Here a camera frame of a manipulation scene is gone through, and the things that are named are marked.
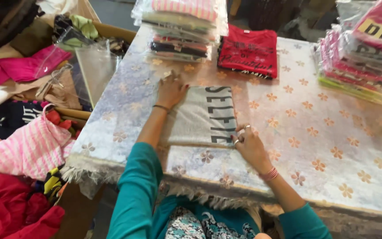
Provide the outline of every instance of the bracelet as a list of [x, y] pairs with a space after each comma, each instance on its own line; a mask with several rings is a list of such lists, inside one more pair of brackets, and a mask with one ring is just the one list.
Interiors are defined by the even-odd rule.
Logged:
[[162, 109], [166, 110], [166, 111], [167, 111], [167, 113], [169, 113], [169, 112], [170, 112], [170, 109], [169, 109], [169, 108], [167, 108], [167, 107], [164, 107], [164, 106], [161, 106], [161, 105], [153, 105], [153, 108], [154, 108], [154, 107], [159, 107], [159, 108], [162, 108]]
[[259, 178], [263, 179], [266, 182], [273, 180], [277, 176], [278, 176], [278, 171], [276, 170], [275, 167], [272, 167], [272, 169], [266, 174], [259, 174]]

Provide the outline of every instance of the teal sleeve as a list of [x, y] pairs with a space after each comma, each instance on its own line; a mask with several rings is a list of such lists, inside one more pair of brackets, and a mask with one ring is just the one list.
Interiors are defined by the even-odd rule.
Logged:
[[279, 215], [286, 239], [332, 239], [328, 228], [308, 203], [302, 208]]
[[136, 143], [118, 182], [119, 195], [107, 239], [149, 238], [162, 167], [153, 147]]

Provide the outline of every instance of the stack of folded clothes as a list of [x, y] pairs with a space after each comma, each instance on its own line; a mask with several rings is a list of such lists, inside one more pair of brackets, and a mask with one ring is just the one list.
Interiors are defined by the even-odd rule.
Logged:
[[382, 104], [382, 0], [337, 0], [340, 24], [313, 48], [321, 85]]
[[228, 34], [225, 0], [137, 0], [132, 18], [153, 30], [148, 57], [205, 62]]

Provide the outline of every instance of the table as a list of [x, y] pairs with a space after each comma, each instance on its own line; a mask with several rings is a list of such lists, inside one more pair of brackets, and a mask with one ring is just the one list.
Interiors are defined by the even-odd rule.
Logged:
[[[174, 69], [191, 85], [231, 86], [238, 123], [252, 125], [279, 173], [319, 215], [341, 215], [327, 224], [332, 231], [382, 235], [382, 106], [321, 88], [308, 42], [279, 37], [279, 77], [264, 80], [216, 68], [214, 61], [147, 59], [150, 34], [140, 28], [73, 146], [65, 178], [116, 183], [151, 111], [153, 85]], [[182, 194], [202, 202], [214, 196], [217, 208], [263, 203], [268, 211], [280, 211], [236, 150], [157, 151], [165, 183], [180, 185]]]

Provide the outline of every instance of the black wristband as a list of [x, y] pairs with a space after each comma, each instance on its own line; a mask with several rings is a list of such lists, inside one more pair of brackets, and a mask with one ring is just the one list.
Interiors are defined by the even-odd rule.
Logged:
[[159, 108], [162, 108], [162, 109], [166, 110], [166, 111], [167, 111], [167, 113], [169, 113], [169, 112], [170, 112], [170, 109], [168, 109], [167, 107], [161, 106], [161, 105], [153, 105], [153, 108], [154, 108], [154, 107], [159, 107]]

